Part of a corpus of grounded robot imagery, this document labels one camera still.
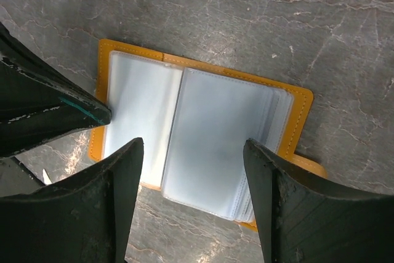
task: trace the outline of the card holder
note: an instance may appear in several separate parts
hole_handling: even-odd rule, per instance
[[[251,194],[248,190],[249,188],[245,188],[243,198],[241,199],[241,203],[239,204],[239,213],[234,218],[237,222],[252,222],[251,218],[248,218],[247,209],[251,205]]]
[[[279,142],[278,154],[283,158],[292,161],[296,165],[299,165],[319,176],[326,177],[326,171],[319,164],[310,161],[301,156],[295,155],[294,150],[296,148],[298,139],[300,137],[302,127],[308,115],[308,111],[312,104],[313,95],[312,93],[301,87],[292,86],[289,84],[273,81],[267,78],[259,77],[256,75],[250,75],[234,69],[228,69],[220,66],[211,65],[204,62],[186,59],[183,57],[176,57],[174,55],[165,54],[150,49],[144,49],[138,46],[132,46],[130,44],[124,44],[117,41],[111,41],[108,39],[102,39],[99,42],[98,51],[98,75],[97,75],[97,88],[96,97],[104,103],[107,103],[107,93],[109,90],[109,70],[110,70],[110,56],[111,52],[120,51],[127,54],[136,55],[140,58],[147,58],[148,60],[164,62],[164,64],[176,65],[181,69],[192,68],[197,70],[203,70],[208,73],[213,73],[229,78],[236,78],[243,81],[257,83],[265,86],[276,87],[277,89],[283,90],[291,94],[293,97],[293,104],[289,112],[287,124],[283,129],[283,136]],[[104,140],[105,130],[107,127],[98,127],[92,131],[89,145],[89,156],[93,160],[101,160],[104,152]],[[253,218],[253,210],[251,204],[248,205],[245,217]],[[240,223],[245,227],[249,227],[253,230],[257,230],[255,222],[251,223]]]

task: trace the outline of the gray marble surface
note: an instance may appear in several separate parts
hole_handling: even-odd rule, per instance
[[[394,193],[394,0],[0,0],[0,20],[93,93],[111,38],[307,87],[297,151],[329,178]],[[89,131],[20,155],[60,180],[92,164]],[[262,262],[257,235],[142,188],[129,262]]]

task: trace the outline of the stitching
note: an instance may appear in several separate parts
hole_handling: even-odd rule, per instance
[[[98,83],[97,83],[97,91],[96,91],[97,95],[100,93],[100,89],[101,89],[100,83],[101,83],[102,60],[103,60],[102,59],[102,46],[104,46],[104,45],[111,46],[111,44],[108,44],[108,43],[100,44],[100,61],[98,63]],[[147,56],[150,56],[150,57],[160,58],[160,55],[143,53],[141,51],[137,51],[135,49],[128,49],[126,47],[116,46],[114,50],[119,50],[119,49],[122,49],[122,50],[124,50],[125,52],[128,52],[128,53],[134,52],[136,54],[144,54],[144,55],[147,55]],[[192,66],[193,68],[200,68],[200,69],[205,69],[205,70],[212,71],[212,69],[210,69],[209,67],[205,67],[205,66],[201,66],[201,65],[197,65],[197,64],[192,64],[192,63],[184,62],[184,61],[177,60],[177,59],[167,58],[166,60],[177,62],[177,63],[181,63],[181,64],[184,64],[184,65],[189,65],[189,66]],[[252,82],[252,83],[259,83],[259,84],[263,84],[263,85],[266,85],[266,86],[278,87],[278,86],[274,86],[273,84],[263,83],[261,81],[258,81],[258,80],[255,80],[255,79],[251,79],[251,78],[247,78],[247,77],[240,76],[240,75],[234,75],[234,74],[229,74],[229,73],[227,75],[235,77],[235,78],[241,78],[244,81],[249,81],[249,82]],[[294,135],[296,134],[297,127],[298,127],[298,125],[300,123],[301,116],[304,113],[304,109],[305,109],[305,106],[307,104],[307,96],[304,95],[303,93],[299,92],[299,91],[291,90],[291,89],[288,89],[286,87],[279,86],[278,88],[285,89],[286,91],[288,91],[290,93],[300,94],[304,98],[304,102],[302,104],[302,108],[301,108],[300,114],[299,114],[299,116],[297,118],[297,121],[295,122],[294,130],[293,130],[293,133],[292,133],[292,135],[290,137],[289,145],[287,146],[287,149],[286,149],[286,154],[285,154],[284,157],[287,157],[288,154],[289,154],[289,150],[290,150],[290,146],[292,144],[292,141],[294,140]],[[92,134],[92,147],[91,147],[91,150],[90,150],[90,154],[92,154],[93,143],[94,143],[94,136],[95,136],[95,130],[93,130],[93,134]]]
[[[285,127],[286,127],[287,123],[289,122],[289,117],[290,117],[290,113],[287,115],[287,118],[286,118],[286,120],[285,120],[286,124],[282,127],[281,136],[280,136],[280,138],[278,139],[278,141],[277,141],[277,143],[276,143],[276,151],[279,150],[280,141],[281,141],[282,138],[283,138],[283,134],[284,134],[284,131],[285,131]]]
[[[244,217],[246,215],[247,207],[249,206],[249,203],[251,202],[251,196],[248,192],[247,192],[246,200],[247,200],[247,202],[245,202],[245,204],[242,208],[242,211],[241,211],[241,217]]]
[[[254,210],[253,210],[253,204],[250,203],[251,207],[249,209],[246,210],[245,214],[247,214],[247,217],[250,217],[248,221],[248,223],[252,223],[254,220]]]
[[[118,55],[122,55],[122,56],[124,56],[124,57],[132,57],[132,58],[134,58],[134,59],[152,62],[152,59],[150,59],[150,58],[141,57],[140,55],[134,55],[134,54],[130,54],[130,53],[128,53],[128,52],[121,52],[121,51],[113,50],[112,52],[110,52],[110,55],[113,55],[113,54],[118,54]],[[157,60],[155,60],[155,62],[157,62],[157,63],[159,63],[159,64],[163,64],[163,65],[166,64],[166,63],[163,62],[163,61],[157,61]]]
[[[248,208],[249,208],[249,204],[251,204],[251,195],[250,195],[250,192],[249,192],[249,194],[248,194],[248,197],[247,197],[247,200],[248,200],[248,202],[247,202],[247,204],[245,205],[245,209],[244,209],[244,212],[242,213],[242,216],[243,217],[245,217],[245,215],[247,214],[247,210],[248,210]],[[242,223],[251,223],[251,222],[245,222],[245,221],[237,221],[237,222],[242,222]]]
[[[199,75],[205,75],[205,76],[211,76],[211,77],[215,77],[216,76],[215,73],[209,73],[209,72],[201,72],[201,71],[199,71],[199,72],[195,72],[195,73],[197,73]],[[260,88],[260,89],[266,88],[266,86],[263,86],[261,84],[256,84],[256,83],[252,83],[250,81],[239,80],[239,79],[230,78],[230,77],[222,76],[222,75],[220,75],[219,77],[215,77],[215,78],[219,78],[219,79],[227,80],[227,81],[234,81],[234,82],[239,83],[239,84],[246,84],[248,86],[253,86],[253,87],[256,87],[256,88]]]
[[[234,217],[234,219],[237,218],[237,215],[239,214],[239,210],[241,206],[240,205],[241,193],[244,191],[246,184],[247,184],[246,174],[243,173],[241,186],[238,187],[235,195],[235,205],[233,205],[233,208],[231,209],[231,216]]]
[[[308,163],[308,162],[306,162],[306,161],[304,161],[304,160],[301,160],[301,159],[299,159],[299,158],[297,158],[296,160],[295,160],[295,159],[292,159],[292,161],[293,161],[293,163],[294,163],[295,165],[297,165],[296,163],[302,163],[302,164],[308,166],[309,168],[316,168],[316,169],[318,169],[317,166],[314,166],[313,164]]]

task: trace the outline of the yellow leather cover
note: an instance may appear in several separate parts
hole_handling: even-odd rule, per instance
[[[98,49],[96,97],[103,103],[107,102],[109,58],[111,51],[126,52],[128,54],[139,55],[141,57],[167,62],[185,68],[204,70],[223,76],[285,89],[294,96],[294,101],[289,121],[287,122],[282,142],[279,146],[278,154],[279,156],[293,162],[301,168],[304,168],[321,177],[327,178],[326,170],[318,163],[294,154],[297,142],[301,136],[302,128],[304,126],[305,120],[307,119],[308,112],[313,101],[313,94],[308,89],[292,86],[290,84],[281,83],[279,81],[270,80],[233,69],[186,59],[183,57],[177,57],[174,55],[165,54],[163,52],[153,51],[151,49],[145,49],[139,46],[132,46],[130,44],[112,41],[109,39],[101,39]],[[103,126],[97,127],[92,131],[89,144],[89,157],[93,160],[100,161],[102,159],[104,132],[105,128]],[[255,222],[250,224],[241,223],[241,225],[253,230],[257,230]]]

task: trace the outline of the teal stripe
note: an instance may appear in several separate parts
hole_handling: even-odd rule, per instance
[[[103,122],[102,120],[98,119],[96,116],[94,116],[94,115],[93,115],[92,113],[90,113],[89,111],[83,109],[81,106],[78,106],[77,104],[74,104],[73,102],[71,102],[71,101],[69,101],[69,100],[67,100],[67,99],[65,99],[65,98],[62,98],[62,97],[59,97],[59,99],[60,99],[62,102],[66,103],[67,105],[69,105],[69,106],[71,106],[71,107],[74,107],[75,109],[78,109],[80,112],[84,113],[84,114],[87,115],[88,117],[90,117],[90,118],[96,120],[96,122],[98,122],[98,123],[101,124],[102,126],[104,125],[104,122]]]

